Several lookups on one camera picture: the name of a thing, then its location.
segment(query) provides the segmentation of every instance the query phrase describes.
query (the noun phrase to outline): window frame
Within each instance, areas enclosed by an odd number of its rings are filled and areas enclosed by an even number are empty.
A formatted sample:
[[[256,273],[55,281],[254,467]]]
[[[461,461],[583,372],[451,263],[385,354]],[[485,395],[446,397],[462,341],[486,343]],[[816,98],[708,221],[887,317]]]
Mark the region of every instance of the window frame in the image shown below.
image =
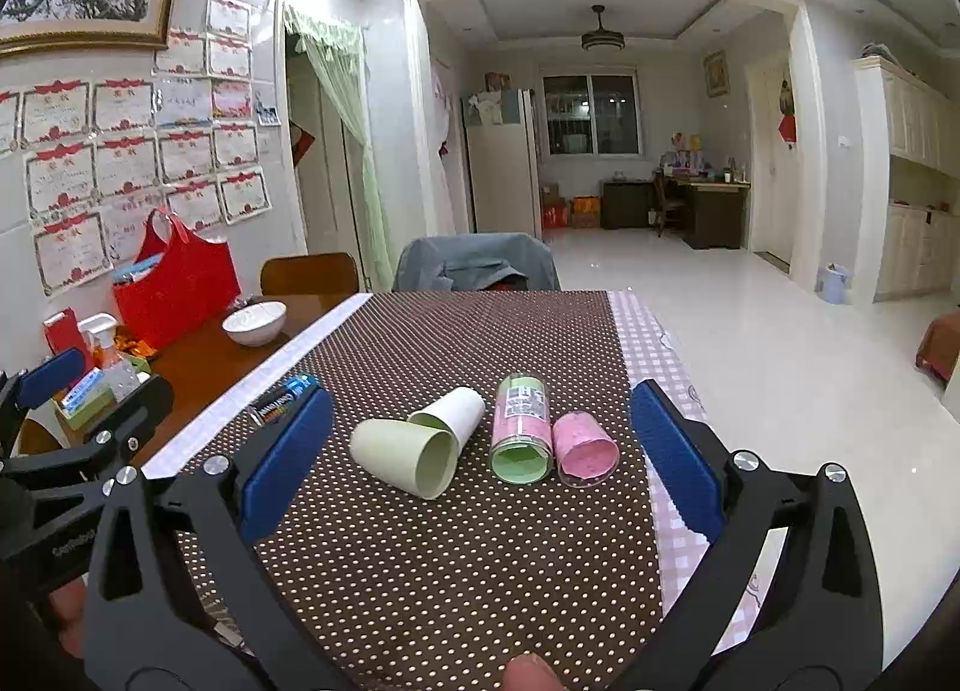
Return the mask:
[[[585,76],[587,78],[587,93],[590,99],[590,133],[592,134],[593,151],[576,154],[554,154],[550,148],[550,127],[546,110],[546,83],[544,79],[550,76]],[[596,98],[593,93],[594,76],[630,76],[634,81],[634,105],[637,115],[637,152],[601,153],[598,151]],[[541,148],[544,157],[550,160],[572,162],[575,160],[644,160],[646,158],[646,143],[643,141],[643,107],[640,100],[640,76],[635,67],[629,66],[550,66],[539,68],[539,127],[541,127]]]

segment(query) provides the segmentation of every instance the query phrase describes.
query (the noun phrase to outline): recessed ceiling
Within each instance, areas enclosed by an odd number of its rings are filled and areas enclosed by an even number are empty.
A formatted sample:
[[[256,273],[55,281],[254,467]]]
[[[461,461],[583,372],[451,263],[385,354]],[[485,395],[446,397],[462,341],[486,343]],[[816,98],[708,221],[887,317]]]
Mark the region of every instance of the recessed ceiling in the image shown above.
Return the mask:
[[[500,41],[579,36],[597,27],[590,6],[603,4],[604,27],[628,38],[678,38],[718,0],[480,0]]]
[[[898,13],[938,47],[960,47],[960,12],[953,0],[875,0]]]

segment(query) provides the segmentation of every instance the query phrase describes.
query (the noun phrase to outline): window pane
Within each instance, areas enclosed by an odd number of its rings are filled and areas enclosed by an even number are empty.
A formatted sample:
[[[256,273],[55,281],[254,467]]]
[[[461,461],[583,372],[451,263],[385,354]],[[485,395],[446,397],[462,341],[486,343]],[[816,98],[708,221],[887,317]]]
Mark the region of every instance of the window pane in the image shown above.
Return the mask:
[[[601,155],[640,153],[637,103],[632,76],[594,76],[597,151]]]
[[[546,127],[551,155],[593,152],[590,98],[585,76],[544,77]]]

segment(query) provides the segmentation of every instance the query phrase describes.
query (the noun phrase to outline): white tile floor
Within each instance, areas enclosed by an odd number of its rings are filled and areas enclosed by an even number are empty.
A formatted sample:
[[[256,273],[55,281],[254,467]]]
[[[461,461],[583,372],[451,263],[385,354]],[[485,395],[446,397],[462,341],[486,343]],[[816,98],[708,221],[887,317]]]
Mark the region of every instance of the white tile floor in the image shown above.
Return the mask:
[[[565,290],[630,288],[651,307],[728,448],[785,470],[846,466],[871,534],[892,660],[960,565],[960,425],[913,365],[926,324],[952,301],[864,314],[805,293],[747,251],[694,251],[651,231],[548,238]]]

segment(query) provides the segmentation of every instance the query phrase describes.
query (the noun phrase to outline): battery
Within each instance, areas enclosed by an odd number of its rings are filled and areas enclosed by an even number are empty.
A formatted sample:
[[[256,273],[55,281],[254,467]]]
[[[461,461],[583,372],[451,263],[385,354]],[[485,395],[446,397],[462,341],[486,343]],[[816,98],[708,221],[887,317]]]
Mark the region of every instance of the battery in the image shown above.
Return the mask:
[[[285,413],[311,384],[320,386],[320,380],[309,374],[284,380],[280,387],[264,393],[248,406],[247,413],[258,426],[265,426]]]

